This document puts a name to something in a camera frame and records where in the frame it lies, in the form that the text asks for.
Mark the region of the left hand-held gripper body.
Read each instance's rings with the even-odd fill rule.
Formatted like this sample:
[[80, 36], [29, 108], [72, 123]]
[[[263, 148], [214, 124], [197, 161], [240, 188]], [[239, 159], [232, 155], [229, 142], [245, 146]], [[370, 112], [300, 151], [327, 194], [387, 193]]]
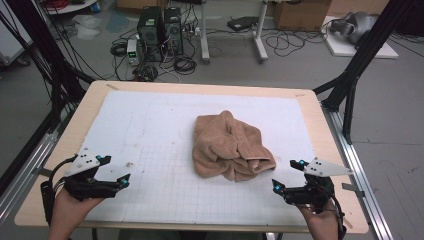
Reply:
[[87, 149], [78, 153], [64, 174], [64, 188], [75, 199], [113, 198], [116, 196], [117, 181], [99, 181], [95, 179], [97, 170], [96, 156]]

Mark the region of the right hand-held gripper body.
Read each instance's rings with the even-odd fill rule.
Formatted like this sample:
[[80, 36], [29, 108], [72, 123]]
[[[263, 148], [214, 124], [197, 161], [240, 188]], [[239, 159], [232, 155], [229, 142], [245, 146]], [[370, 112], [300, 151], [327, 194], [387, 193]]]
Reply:
[[303, 187], [286, 187], [283, 199], [288, 204], [312, 204], [321, 211], [328, 200], [334, 196], [332, 176], [352, 175], [353, 171], [344, 166], [315, 157], [308, 162]]

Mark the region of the brown towel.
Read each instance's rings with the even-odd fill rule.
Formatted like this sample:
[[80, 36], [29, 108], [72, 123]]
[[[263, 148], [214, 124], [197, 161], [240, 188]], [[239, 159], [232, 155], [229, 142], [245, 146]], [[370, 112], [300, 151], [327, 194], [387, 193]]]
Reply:
[[202, 178], [222, 175], [230, 181], [248, 181], [277, 166], [262, 143], [261, 131], [227, 110], [198, 116], [193, 140], [194, 170]]

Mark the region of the person's right hand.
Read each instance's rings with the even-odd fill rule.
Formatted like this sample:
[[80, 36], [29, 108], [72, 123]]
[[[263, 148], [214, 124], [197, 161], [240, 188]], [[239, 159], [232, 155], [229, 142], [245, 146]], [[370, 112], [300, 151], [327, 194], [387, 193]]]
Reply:
[[297, 205], [303, 215], [313, 240], [338, 240], [337, 216], [332, 211], [319, 214], [311, 211], [306, 205]]

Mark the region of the person's left hand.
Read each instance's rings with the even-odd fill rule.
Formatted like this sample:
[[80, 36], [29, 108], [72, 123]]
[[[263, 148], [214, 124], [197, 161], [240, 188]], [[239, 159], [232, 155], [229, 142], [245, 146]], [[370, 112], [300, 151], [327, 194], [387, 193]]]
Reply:
[[50, 230], [73, 232], [86, 218], [88, 213], [99, 205], [103, 198], [88, 198], [79, 201], [65, 189], [56, 196]]

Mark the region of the white grid mat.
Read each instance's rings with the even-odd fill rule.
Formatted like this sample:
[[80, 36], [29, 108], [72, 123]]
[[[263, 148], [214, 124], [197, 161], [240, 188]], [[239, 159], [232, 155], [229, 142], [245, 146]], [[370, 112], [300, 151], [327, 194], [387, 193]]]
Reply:
[[[243, 182], [222, 175], [202, 178], [195, 172], [195, 120], [224, 110], [260, 130], [276, 169]], [[130, 177], [127, 188], [89, 213], [90, 221], [277, 228], [305, 224], [300, 211], [275, 194], [272, 185], [303, 186], [302, 172], [290, 162], [310, 162], [317, 155], [296, 98], [111, 91], [82, 146], [111, 158], [96, 179]]]

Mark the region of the white power supply unit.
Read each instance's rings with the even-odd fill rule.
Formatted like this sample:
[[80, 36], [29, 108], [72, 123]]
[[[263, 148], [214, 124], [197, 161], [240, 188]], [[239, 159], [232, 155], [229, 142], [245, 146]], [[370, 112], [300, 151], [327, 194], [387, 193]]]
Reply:
[[127, 41], [127, 57], [132, 66], [137, 66], [141, 61], [141, 53], [136, 39], [129, 39]]

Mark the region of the white floor board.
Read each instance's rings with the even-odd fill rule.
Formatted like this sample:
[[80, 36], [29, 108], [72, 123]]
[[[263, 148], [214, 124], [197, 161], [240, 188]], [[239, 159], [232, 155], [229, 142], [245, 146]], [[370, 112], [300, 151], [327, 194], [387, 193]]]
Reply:
[[[328, 49], [333, 56], [353, 57], [356, 54], [354, 46], [339, 33], [333, 33], [329, 30], [332, 20], [334, 20], [333, 16], [326, 16], [321, 29], [321, 33], [326, 35], [325, 42]], [[397, 59], [398, 53], [387, 43], [384, 43], [375, 57], [378, 59]]]

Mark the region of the black metal stand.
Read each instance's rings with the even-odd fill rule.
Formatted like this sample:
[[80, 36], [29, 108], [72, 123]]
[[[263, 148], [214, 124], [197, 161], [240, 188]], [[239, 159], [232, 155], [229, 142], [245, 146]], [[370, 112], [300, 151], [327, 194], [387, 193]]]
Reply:
[[1, 11], [0, 21], [33, 59], [43, 80], [51, 85], [50, 101], [52, 106], [35, 133], [0, 177], [0, 197], [5, 194], [19, 170], [26, 163], [29, 154], [35, 148], [35, 144], [45, 133], [52, 132], [59, 125], [60, 114], [65, 105], [82, 100], [85, 90], [82, 88], [80, 80], [88, 84], [95, 81], [93, 77], [78, 70], [68, 62], [32, 0], [4, 1], [38, 48], [42, 59], [27, 44], [18, 30], [12, 27], [12, 24]]
[[345, 102], [342, 136], [348, 144], [352, 144], [351, 126], [357, 83], [395, 27], [418, 2], [419, 0], [389, 0], [345, 70], [335, 79], [313, 90], [316, 95], [331, 90], [329, 96], [322, 101], [322, 105], [330, 112], [338, 112], [340, 104]]

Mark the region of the black computer tower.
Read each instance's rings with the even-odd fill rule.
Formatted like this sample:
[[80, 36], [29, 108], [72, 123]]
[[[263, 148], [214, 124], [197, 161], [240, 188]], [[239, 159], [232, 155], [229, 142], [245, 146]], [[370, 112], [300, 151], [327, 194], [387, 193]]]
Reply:
[[181, 10], [178, 7], [164, 9], [164, 24], [168, 50], [173, 55], [183, 54]]
[[162, 9], [158, 6], [146, 6], [142, 9], [137, 24], [140, 39], [148, 45], [158, 45], [164, 40]]

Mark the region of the large cardboard box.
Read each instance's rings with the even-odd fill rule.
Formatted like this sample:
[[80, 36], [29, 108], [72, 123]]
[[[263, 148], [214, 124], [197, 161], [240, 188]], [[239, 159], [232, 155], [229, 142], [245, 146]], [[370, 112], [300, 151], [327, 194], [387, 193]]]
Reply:
[[277, 3], [274, 24], [278, 29], [319, 31], [332, 0], [296, 0]]

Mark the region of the black flat device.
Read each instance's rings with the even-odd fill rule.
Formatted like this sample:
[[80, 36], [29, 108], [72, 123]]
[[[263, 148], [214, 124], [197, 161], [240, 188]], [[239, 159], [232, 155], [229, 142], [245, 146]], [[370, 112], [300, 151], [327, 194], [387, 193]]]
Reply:
[[255, 26], [258, 23], [257, 17], [240, 17], [237, 19], [232, 19], [227, 22], [227, 26], [236, 31], [242, 31], [245, 29], [250, 29], [251, 27]]

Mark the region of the grey rounded device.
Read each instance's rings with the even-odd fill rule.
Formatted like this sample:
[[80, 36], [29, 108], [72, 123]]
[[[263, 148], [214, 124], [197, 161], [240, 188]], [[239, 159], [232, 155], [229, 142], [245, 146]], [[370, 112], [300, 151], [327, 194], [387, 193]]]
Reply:
[[329, 30], [338, 33], [350, 44], [357, 45], [372, 29], [377, 19], [377, 15], [370, 15], [363, 11], [349, 12], [342, 18], [332, 20]]

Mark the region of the round white table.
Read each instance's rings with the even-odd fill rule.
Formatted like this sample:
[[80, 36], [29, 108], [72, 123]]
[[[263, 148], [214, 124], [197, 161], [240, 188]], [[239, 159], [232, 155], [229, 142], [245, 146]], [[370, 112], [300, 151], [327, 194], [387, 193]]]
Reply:
[[64, 14], [90, 8], [94, 12], [101, 9], [99, 0], [44, 0], [41, 6], [49, 14]]

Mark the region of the aluminium rail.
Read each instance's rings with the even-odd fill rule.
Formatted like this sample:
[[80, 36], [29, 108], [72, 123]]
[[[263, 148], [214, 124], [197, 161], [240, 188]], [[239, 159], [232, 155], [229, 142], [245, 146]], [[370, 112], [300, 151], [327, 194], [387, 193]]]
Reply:
[[0, 194], [0, 229], [10, 219], [16, 205], [30, 188], [57, 143], [58, 134], [45, 134], [21, 154], [18, 170]]
[[353, 171], [350, 179], [353, 189], [364, 212], [366, 222], [377, 240], [394, 240], [383, 212], [368, 181], [360, 158], [352, 144], [342, 133], [343, 119], [338, 112], [322, 108], [327, 124], [332, 132], [343, 163]]

